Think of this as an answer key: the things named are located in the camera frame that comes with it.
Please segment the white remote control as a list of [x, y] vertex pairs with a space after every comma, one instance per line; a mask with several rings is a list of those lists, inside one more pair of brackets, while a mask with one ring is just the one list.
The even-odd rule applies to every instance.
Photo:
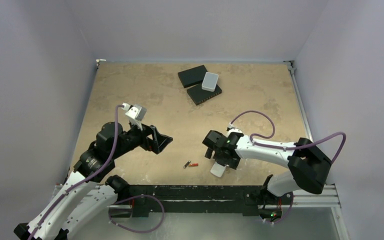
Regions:
[[226, 168], [227, 167], [225, 165], [221, 165], [215, 161], [210, 169], [210, 173], [215, 177], [221, 178], [224, 175]]

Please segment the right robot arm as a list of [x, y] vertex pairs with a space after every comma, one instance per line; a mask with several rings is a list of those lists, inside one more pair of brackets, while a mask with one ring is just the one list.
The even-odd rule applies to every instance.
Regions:
[[319, 195], [323, 192], [332, 161], [309, 139], [296, 142], [274, 142], [255, 139], [232, 128], [227, 135], [210, 130], [202, 141], [205, 157], [214, 159], [211, 173], [222, 177], [226, 168], [237, 169], [242, 159], [261, 160], [279, 165], [286, 172], [266, 179], [260, 196], [268, 204], [286, 193], [303, 190]]

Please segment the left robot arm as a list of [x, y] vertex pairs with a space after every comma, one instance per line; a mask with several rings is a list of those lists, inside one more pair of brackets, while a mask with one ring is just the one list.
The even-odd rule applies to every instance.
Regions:
[[127, 204], [132, 209], [140, 199], [148, 199], [146, 193], [133, 193], [122, 177], [107, 175], [122, 155], [138, 147], [157, 155], [173, 138], [154, 125], [129, 126], [125, 131], [118, 122], [104, 124], [51, 202], [33, 220], [18, 224], [14, 234], [20, 240], [68, 240], [109, 205]]

